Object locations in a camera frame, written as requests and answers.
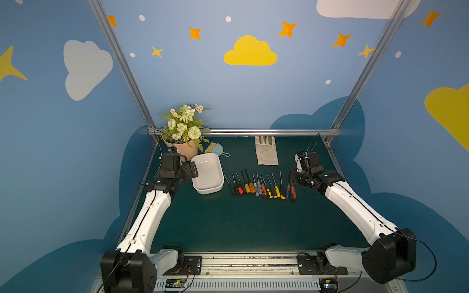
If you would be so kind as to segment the black ribbed handle screwdriver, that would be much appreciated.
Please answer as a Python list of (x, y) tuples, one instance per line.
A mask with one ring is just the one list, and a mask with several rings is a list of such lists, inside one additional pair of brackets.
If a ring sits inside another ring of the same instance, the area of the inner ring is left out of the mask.
[(230, 189), (231, 193), (233, 195), (236, 195), (236, 190), (234, 189), (234, 187), (230, 184), (228, 178), (224, 175), (224, 179), (225, 179), (225, 182), (227, 183), (228, 185), (228, 188)]

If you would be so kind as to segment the yellow handle screwdriver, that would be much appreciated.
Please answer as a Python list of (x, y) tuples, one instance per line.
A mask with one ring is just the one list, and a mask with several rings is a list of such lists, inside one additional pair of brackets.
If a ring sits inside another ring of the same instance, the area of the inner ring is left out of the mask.
[(280, 193), (280, 190), (279, 190), (278, 185), (277, 185), (277, 183), (276, 183), (275, 176), (274, 176), (273, 173), (271, 173), (271, 176), (272, 176), (272, 180), (273, 180), (273, 182), (274, 182), (274, 190), (275, 190), (275, 193), (276, 193), (275, 198), (280, 198), (280, 197), (281, 197), (281, 193)]
[(247, 194), (250, 194), (250, 193), (251, 193), (251, 190), (250, 190), (249, 183), (248, 183), (248, 181), (246, 180), (246, 178), (245, 178), (243, 172), (241, 172), (241, 175), (242, 175), (242, 177), (243, 177), (243, 182), (244, 182), (245, 191), (246, 191)]

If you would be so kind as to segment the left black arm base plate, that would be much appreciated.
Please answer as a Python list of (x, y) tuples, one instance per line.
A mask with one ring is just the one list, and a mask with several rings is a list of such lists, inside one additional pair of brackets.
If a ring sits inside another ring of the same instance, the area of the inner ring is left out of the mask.
[(164, 276), (172, 275), (200, 275), (202, 269), (202, 256), (184, 256), (183, 261), (179, 261), (173, 269), (164, 273)]

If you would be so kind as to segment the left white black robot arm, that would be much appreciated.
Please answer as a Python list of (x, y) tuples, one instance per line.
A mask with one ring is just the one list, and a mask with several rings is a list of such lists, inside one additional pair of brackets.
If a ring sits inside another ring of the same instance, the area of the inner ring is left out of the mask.
[(166, 153), (161, 167), (149, 183), (144, 204), (127, 236), (114, 251), (105, 253), (100, 267), (103, 284), (99, 293), (152, 293), (164, 273), (182, 267), (183, 252), (162, 249), (154, 256), (150, 250), (161, 220), (182, 182), (198, 177), (194, 162), (179, 153)]

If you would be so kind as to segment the red orange handle screwdriver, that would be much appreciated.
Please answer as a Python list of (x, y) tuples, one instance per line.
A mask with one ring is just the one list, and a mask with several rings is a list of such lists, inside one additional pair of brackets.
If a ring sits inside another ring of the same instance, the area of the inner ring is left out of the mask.
[(296, 191), (295, 191), (295, 188), (292, 184), (289, 185), (289, 189), (290, 189), (290, 198), (292, 200), (296, 200), (297, 199)]

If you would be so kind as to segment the white plastic storage box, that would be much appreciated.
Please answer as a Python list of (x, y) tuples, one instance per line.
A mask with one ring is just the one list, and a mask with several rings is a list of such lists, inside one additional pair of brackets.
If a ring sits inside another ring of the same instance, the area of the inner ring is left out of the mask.
[(201, 195), (213, 194), (223, 188), (225, 179), (219, 156), (214, 153), (204, 153), (194, 156), (198, 177), (192, 179), (194, 189)]

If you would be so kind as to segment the black yellow striped screwdriver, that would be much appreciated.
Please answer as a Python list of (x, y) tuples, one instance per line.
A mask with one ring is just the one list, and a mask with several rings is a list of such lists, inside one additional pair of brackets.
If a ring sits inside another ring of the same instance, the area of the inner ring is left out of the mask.
[(269, 185), (266, 183), (265, 179), (263, 176), (261, 176), (262, 182), (263, 182), (263, 189), (265, 190), (265, 194), (269, 199), (273, 198), (273, 195), (271, 193), (271, 189), (269, 188)]

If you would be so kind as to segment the blue handle screwdriver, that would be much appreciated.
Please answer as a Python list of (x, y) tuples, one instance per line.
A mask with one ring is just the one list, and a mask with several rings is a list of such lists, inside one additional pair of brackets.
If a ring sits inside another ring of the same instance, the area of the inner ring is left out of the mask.
[(287, 184), (287, 188), (286, 188), (286, 199), (289, 200), (291, 198), (291, 178), (290, 178), (290, 175), (288, 175), (288, 184)]

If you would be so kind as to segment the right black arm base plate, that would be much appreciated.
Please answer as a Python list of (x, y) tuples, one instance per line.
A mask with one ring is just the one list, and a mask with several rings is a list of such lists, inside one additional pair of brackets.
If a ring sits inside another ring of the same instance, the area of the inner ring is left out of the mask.
[(347, 275), (345, 267), (332, 266), (325, 256), (300, 253), (296, 257), (300, 275)]

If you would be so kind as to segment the amber handle black-shaft screwdriver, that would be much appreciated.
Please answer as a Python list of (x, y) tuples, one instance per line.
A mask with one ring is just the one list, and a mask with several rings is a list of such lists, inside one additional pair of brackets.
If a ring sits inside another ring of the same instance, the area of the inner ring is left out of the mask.
[(248, 176), (248, 173), (247, 173), (247, 170), (245, 170), (245, 174), (246, 174), (246, 180), (247, 180), (247, 182), (248, 182), (248, 184), (249, 184), (250, 193), (251, 193), (251, 194), (256, 194), (255, 186), (254, 186), (254, 184), (250, 181), (249, 176)]

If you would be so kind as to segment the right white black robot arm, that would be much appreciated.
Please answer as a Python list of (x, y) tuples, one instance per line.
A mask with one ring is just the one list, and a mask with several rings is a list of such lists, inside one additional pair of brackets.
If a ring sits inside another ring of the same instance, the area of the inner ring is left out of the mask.
[(314, 188), (335, 204), (363, 234), (368, 248), (329, 245), (310, 261), (325, 273), (336, 267), (366, 272), (379, 284), (401, 280), (416, 268), (416, 249), (421, 242), (415, 233), (398, 228), (375, 211), (335, 170), (326, 170), (317, 153), (298, 152), (291, 172), (295, 185)]

